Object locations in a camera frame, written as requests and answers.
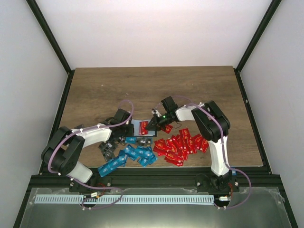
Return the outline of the black card holder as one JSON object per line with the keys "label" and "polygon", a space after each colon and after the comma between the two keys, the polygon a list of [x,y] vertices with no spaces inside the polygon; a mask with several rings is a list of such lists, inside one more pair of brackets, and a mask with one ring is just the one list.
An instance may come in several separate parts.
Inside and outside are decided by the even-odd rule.
{"label": "black card holder", "polygon": [[147,131],[144,126],[141,124],[141,122],[149,122],[150,119],[145,120],[135,120],[132,119],[131,124],[133,124],[133,135],[134,136],[147,136],[147,137],[156,137],[157,132],[156,131]]}

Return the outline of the red VIP card front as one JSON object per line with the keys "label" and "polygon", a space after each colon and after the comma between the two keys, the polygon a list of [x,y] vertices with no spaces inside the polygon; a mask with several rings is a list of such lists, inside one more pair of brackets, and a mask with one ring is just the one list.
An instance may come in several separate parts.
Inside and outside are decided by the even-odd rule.
{"label": "red VIP card front", "polygon": [[141,121],[139,122],[139,135],[147,135],[148,130],[146,129],[146,126],[149,122],[148,121]]}

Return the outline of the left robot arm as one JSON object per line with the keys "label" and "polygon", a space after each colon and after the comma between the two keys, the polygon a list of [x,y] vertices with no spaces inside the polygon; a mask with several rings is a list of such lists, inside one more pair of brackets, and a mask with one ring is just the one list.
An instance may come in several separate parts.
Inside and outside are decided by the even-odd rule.
{"label": "left robot arm", "polygon": [[84,129],[60,127],[41,154],[42,161],[49,172],[67,175],[80,181],[80,186],[87,192],[97,186],[93,172],[79,161],[83,148],[101,143],[105,148],[113,145],[122,137],[133,134],[132,114],[118,109],[113,117]]}

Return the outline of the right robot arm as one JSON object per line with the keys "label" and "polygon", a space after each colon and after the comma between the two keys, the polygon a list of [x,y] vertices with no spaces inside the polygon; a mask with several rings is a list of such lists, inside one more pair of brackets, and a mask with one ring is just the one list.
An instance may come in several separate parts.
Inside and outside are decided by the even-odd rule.
{"label": "right robot arm", "polygon": [[224,115],[215,101],[210,100],[200,104],[177,105],[171,96],[161,101],[165,114],[152,109],[153,117],[146,129],[148,131],[164,130],[173,122],[194,121],[202,135],[207,140],[211,154],[210,182],[216,191],[223,191],[231,178],[230,165],[227,159],[228,131],[230,121]]}

